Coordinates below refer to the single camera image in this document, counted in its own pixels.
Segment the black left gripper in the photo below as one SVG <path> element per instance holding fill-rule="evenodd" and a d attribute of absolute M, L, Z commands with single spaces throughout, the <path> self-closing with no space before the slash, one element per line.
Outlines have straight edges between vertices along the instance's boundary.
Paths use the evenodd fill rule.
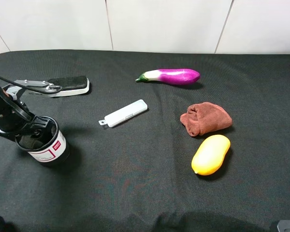
<path fill-rule="evenodd" d="M 23 148 L 40 148 L 42 136 L 51 134 L 53 120 L 48 116 L 35 116 L 20 102 L 0 87 L 0 137 L 16 142 Z M 20 133 L 26 126 L 26 132 Z"/>

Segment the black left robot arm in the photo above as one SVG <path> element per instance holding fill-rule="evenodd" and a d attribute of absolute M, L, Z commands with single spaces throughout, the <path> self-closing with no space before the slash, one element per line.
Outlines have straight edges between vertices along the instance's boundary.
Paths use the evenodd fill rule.
<path fill-rule="evenodd" d="M 58 124 L 53 118 L 37 116 L 28 109 L 20 99 L 27 90 L 53 95 L 62 87 L 45 81 L 10 81 L 0 76 L 0 137 L 30 151 L 50 145 L 58 134 Z"/>

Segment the grey robot base right corner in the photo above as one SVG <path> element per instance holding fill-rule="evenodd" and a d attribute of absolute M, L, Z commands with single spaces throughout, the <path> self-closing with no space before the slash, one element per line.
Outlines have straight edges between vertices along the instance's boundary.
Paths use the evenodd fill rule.
<path fill-rule="evenodd" d="M 270 226 L 270 232 L 290 232 L 290 220 L 273 222 Z"/>

